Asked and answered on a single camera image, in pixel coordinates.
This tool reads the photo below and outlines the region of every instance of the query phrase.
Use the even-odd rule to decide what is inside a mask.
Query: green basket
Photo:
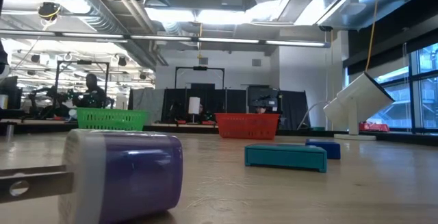
[[[146,118],[145,111],[77,108],[77,123],[81,129],[142,131]]]

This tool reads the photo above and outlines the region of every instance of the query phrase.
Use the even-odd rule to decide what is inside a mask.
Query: red object
[[[369,122],[361,122],[359,124],[359,131],[362,132],[389,132],[387,124],[375,124]]]
[[[280,114],[216,114],[223,138],[274,139]]]

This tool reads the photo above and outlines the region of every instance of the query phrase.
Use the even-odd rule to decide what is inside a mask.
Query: plastic basket
[[[223,138],[274,139],[280,114],[216,114]]]
[[[77,123],[81,129],[142,131],[146,118],[145,111],[77,108]]]

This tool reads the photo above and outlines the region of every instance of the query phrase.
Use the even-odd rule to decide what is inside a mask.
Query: table surface
[[[23,123],[20,119],[2,119],[0,123],[15,122],[17,125],[59,125],[65,124],[66,121],[55,121],[55,120],[36,120],[36,119],[25,119]]]
[[[152,126],[176,127],[177,124],[158,124],[158,123],[154,123],[154,124],[152,124]],[[178,127],[218,128],[217,125],[201,125],[201,124],[181,124],[181,125],[178,125]]]
[[[327,173],[244,166],[244,147],[269,141],[174,134],[184,176],[175,209],[128,223],[436,224],[438,148],[340,141],[342,159]],[[58,165],[65,133],[0,140],[0,168]],[[304,144],[305,137],[276,137]],[[57,223],[57,197],[0,205],[2,223]]]

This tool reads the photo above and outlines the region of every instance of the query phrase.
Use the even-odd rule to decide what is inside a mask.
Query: lamp base
[[[376,136],[335,134],[335,138],[346,140],[376,140]]]

